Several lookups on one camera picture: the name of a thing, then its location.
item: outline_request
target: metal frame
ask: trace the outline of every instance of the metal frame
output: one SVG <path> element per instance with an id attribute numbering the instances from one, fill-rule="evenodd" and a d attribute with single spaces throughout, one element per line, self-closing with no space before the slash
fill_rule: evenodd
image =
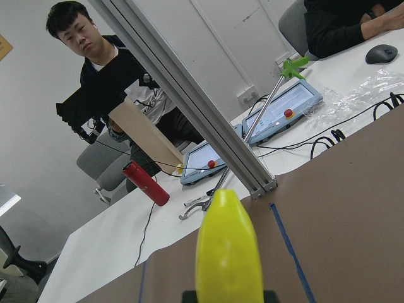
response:
<path id="1" fill-rule="evenodd" d="M 275 177 L 235 132 L 138 5 L 130 0 L 90 2 L 252 197 L 276 188 Z"/>

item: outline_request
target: yellow sign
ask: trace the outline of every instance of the yellow sign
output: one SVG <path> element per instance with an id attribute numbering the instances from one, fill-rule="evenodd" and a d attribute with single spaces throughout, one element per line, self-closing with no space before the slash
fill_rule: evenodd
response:
<path id="1" fill-rule="evenodd" d="M 13 47 L 10 43 L 7 42 L 6 39 L 0 35 L 0 60 L 5 57 L 5 55 L 11 50 Z"/>

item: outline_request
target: red cylinder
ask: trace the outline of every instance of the red cylinder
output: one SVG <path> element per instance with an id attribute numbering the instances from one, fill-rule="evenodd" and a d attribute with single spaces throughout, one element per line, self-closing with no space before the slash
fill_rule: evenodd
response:
<path id="1" fill-rule="evenodd" d="M 138 186 L 158 206 L 163 206 L 170 195 L 153 180 L 135 161 L 130 161 L 122 170 L 134 185 Z"/>

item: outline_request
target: man's hand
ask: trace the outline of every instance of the man's hand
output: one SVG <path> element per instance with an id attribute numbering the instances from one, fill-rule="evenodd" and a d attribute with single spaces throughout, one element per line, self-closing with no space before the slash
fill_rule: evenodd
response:
<path id="1" fill-rule="evenodd" d="M 124 131 L 122 130 L 122 128 L 119 127 L 118 124 L 115 123 L 114 120 L 112 120 L 111 118 L 109 118 L 109 125 L 111 125 L 112 130 L 117 133 L 117 134 L 122 134 L 124 133 Z"/>
<path id="2" fill-rule="evenodd" d="M 378 8 L 380 4 L 375 5 L 372 10 L 376 16 L 376 19 L 370 20 L 368 22 L 363 22 L 360 26 L 362 30 L 362 36 L 365 40 L 373 38 L 380 33 L 387 32 L 388 30 L 398 30 L 400 28 L 404 28 L 404 3 L 401 3 L 391 11 L 387 13 L 383 13 L 382 15 L 378 15 L 380 11 Z"/>

